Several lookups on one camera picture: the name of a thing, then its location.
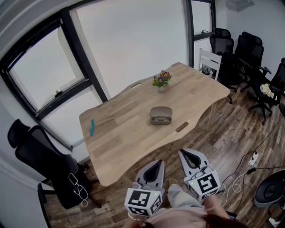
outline black office chair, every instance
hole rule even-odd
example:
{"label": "black office chair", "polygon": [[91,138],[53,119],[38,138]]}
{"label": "black office chair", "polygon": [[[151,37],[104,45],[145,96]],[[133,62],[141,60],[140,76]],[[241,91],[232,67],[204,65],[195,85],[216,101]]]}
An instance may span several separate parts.
{"label": "black office chair", "polygon": [[[248,110],[250,111],[251,109],[254,109],[254,108],[261,108],[262,113],[263,113],[263,117],[264,117],[264,121],[262,122],[262,124],[264,125],[265,121],[266,121],[265,109],[270,112],[269,116],[271,116],[272,111],[271,111],[270,107],[278,105],[280,103],[281,96],[284,95],[284,91],[285,91],[285,58],[281,59],[281,63],[279,64],[278,70],[277,70],[274,78],[272,79],[272,81],[268,80],[263,75],[263,73],[261,73],[259,70],[257,70],[255,72],[255,74],[257,74],[258,76],[256,77],[257,79],[253,80],[252,88],[253,88],[253,91],[254,91],[256,97],[253,97],[253,96],[250,96],[250,97],[253,98],[254,101],[256,101],[258,104],[250,107]],[[264,95],[261,92],[260,86],[262,84],[265,84],[265,83],[269,84],[270,90],[274,93],[273,98],[271,98],[267,95]]]}
{"label": "black office chair", "polygon": [[64,208],[72,208],[82,202],[79,195],[74,193],[78,193],[76,179],[87,192],[81,191],[80,196],[84,199],[89,197],[100,208],[100,203],[88,195],[93,186],[84,174],[85,166],[78,164],[71,155],[58,151],[40,126],[29,129],[19,119],[9,129],[8,141],[16,148],[16,157],[51,180],[55,194]]}
{"label": "black office chair", "polygon": [[[232,86],[240,85],[243,79],[239,75],[239,71],[235,65],[235,59],[232,54],[234,41],[231,38],[230,32],[226,29],[216,28],[215,34],[210,37],[210,43],[212,52],[222,56],[218,81],[236,93],[237,89]],[[232,104],[231,96],[229,95],[228,97],[230,104]]]}
{"label": "black office chair", "polygon": [[243,69],[242,74],[246,77],[245,82],[248,84],[240,91],[243,92],[245,89],[251,87],[251,82],[255,78],[257,70],[262,70],[263,76],[270,73],[267,67],[261,67],[262,56],[264,47],[262,46],[262,40],[250,33],[243,32],[239,36],[238,44],[235,50],[236,62],[240,69]]}

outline wooden floor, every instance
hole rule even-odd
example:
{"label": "wooden floor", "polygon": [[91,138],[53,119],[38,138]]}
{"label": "wooden floor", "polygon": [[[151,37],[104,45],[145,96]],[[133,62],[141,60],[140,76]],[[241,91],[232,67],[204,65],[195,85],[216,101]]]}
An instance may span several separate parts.
{"label": "wooden floor", "polygon": [[[45,209],[53,228],[116,228],[121,227],[127,218],[124,208],[126,190],[131,186],[140,168],[151,161],[163,159],[166,165],[166,179],[172,177],[179,181],[183,189],[186,189],[183,179],[184,175],[178,158],[178,150],[182,147],[192,148],[203,152],[210,163],[218,171],[221,182],[235,171],[241,157],[254,150],[278,123],[276,129],[268,139],[257,149],[259,153],[256,167],[277,167],[285,165],[284,143],[285,143],[285,118],[281,118],[278,107],[273,108],[272,117],[263,126],[262,112],[260,109],[248,111],[253,106],[253,101],[248,99],[247,91],[232,93],[233,104],[228,99],[218,102],[214,122],[209,131],[206,131],[207,120],[210,114],[208,109],[199,120],[196,128],[183,139],[169,143],[145,157],[134,165],[124,177],[117,183],[103,187],[95,183],[91,195],[101,200],[102,208],[95,208],[89,201],[89,206],[79,206],[65,210],[55,195],[47,196]],[[225,185],[229,187],[235,178],[245,173],[248,169],[250,155],[247,155],[238,171],[230,177]],[[90,164],[88,172],[89,179],[94,179],[96,174]],[[250,228],[267,227],[267,209],[255,208],[252,200],[258,184],[270,174],[280,169],[257,170],[246,175],[244,179],[244,197],[237,211],[238,220]],[[241,193],[229,193],[225,209],[234,212],[240,202]],[[226,194],[222,197],[225,203]]]}

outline white cable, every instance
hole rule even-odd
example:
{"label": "white cable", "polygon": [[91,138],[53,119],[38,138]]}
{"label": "white cable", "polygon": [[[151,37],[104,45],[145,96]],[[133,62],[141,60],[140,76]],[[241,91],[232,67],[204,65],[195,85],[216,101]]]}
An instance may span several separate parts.
{"label": "white cable", "polygon": [[[240,176],[238,176],[238,177],[235,179],[235,181],[232,183],[232,185],[228,188],[227,198],[226,198],[226,202],[224,203],[224,205],[226,205],[226,203],[227,203],[227,201],[228,201],[228,193],[230,192],[231,187],[232,187],[232,189],[233,189],[233,191],[234,191],[235,193],[239,193],[239,192],[241,191],[241,186],[240,186],[239,184],[235,184],[235,182],[236,182],[241,176],[246,175],[246,174],[247,174],[247,172],[244,173],[244,174],[242,174],[242,175],[240,175]],[[235,189],[234,189],[234,186],[238,186],[238,187],[240,187],[240,189],[239,189],[239,190],[235,190]]]}
{"label": "white cable", "polygon": [[[80,195],[80,192],[81,192],[83,189],[84,189],[84,191],[85,191],[85,193],[86,193],[86,198],[85,198],[85,199],[82,198],[81,195]],[[87,207],[87,206],[88,206],[88,201],[87,201],[88,193],[87,193],[86,189],[85,189],[82,185],[77,184],[77,190],[78,190],[78,193],[77,193],[75,190],[74,190],[74,193],[75,193],[76,195],[78,195],[78,196],[82,199],[80,205],[81,205],[83,208]]]}

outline small potted plant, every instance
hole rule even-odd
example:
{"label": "small potted plant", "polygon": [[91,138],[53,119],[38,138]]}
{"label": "small potted plant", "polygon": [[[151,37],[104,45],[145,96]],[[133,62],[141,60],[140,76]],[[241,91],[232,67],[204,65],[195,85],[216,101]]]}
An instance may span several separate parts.
{"label": "small potted plant", "polygon": [[152,85],[156,86],[156,88],[161,91],[163,86],[169,84],[171,78],[172,76],[169,74],[169,72],[162,70],[158,77],[154,76]]}

